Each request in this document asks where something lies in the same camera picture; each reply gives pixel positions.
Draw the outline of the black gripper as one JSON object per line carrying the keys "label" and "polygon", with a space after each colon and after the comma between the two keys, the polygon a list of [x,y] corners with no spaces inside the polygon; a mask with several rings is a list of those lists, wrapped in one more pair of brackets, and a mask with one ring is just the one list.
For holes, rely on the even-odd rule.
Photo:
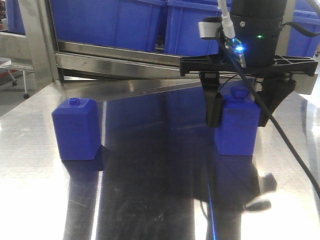
{"label": "black gripper", "polygon": [[[271,65],[247,66],[242,71],[247,75],[258,76],[255,82],[261,84],[261,90],[256,92],[272,114],[280,103],[295,90],[297,82],[293,79],[293,74],[313,77],[317,67],[318,62],[311,57],[276,55]],[[217,128],[224,101],[219,92],[221,84],[218,72],[236,73],[237,70],[231,60],[224,59],[219,54],[182,57],[179,72],[181,76],[199,72],[205,98],[206,124],[211,128]]]}

